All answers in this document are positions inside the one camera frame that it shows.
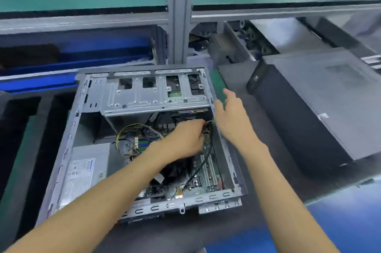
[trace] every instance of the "right hand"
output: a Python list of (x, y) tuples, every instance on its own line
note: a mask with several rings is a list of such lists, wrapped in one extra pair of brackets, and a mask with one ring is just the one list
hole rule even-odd
[(242, 105), (242, 100), (228, 89), (224, 89), (223, 92), (226, 95), (225, 110), (222, 102), (215, 100), (217, 127), (236, 147), (242, 142), (253, 142), (257, 136)]

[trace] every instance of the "gray work surface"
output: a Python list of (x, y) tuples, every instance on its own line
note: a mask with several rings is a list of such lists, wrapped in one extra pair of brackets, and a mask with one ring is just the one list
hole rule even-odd
[[(246, 92), (246, 83), (256, 64), (256, 62), (244, 62), (219, 66), (218, 69), (227, 87), (242, 99), (258, 137), (269, 147), (279, 169), (304, 202), (312, 202), (337, 189), (361, 182), (381, 172), (381, 161), (369, 158), (364, 160), (362, 169), (345, 166), (339, 173), (319, 180), (305, 177), (296, 166), (266, 113), (255, 98)], [(107, 234), (95, 252), (195, 252), (202, 246), (239, 231), (265, 227), (266, 223), (247, 167), (240, 156), (238, 159), (248, 189), (248, 195), (241, 198), (242, 207), (201, 216), (197, 211), (188, 211), (185, 215), (174, 213), (166, 215), (165, 218), (121, 224)]]

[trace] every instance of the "drive bay cage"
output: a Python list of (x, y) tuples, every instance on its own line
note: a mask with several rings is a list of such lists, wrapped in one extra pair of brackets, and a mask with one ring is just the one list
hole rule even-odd
[(121, 169), (180, 121), (195, 118), (208, 122), (203, 151), (167, 165), (121, 219), (184, 214), (190, 207), (203, 214), (241, 206), (245, 184), (234, 149), (212, 121), (216, 95), (206, 68), (98, 69), (80, 72), (77, 79), (37, 224)]

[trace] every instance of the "hand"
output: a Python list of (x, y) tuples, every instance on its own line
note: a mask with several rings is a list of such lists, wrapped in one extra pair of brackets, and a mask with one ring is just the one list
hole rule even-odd
[(174, 131), (163, 140), (153, 142), (156, 150), (164, 150), (167, 163), (193, 156), (202, 150), (204, 120), (191, 120), (179, 123)]
[(242, 100), (228, 89), (223, 90), (226, 95), (226, 108), (221, 101), (215, 100), (216, 123), (221, 133), (236, 147), (242, 142), (253, 142), (257, 139), (249, 117), (242, 105)]

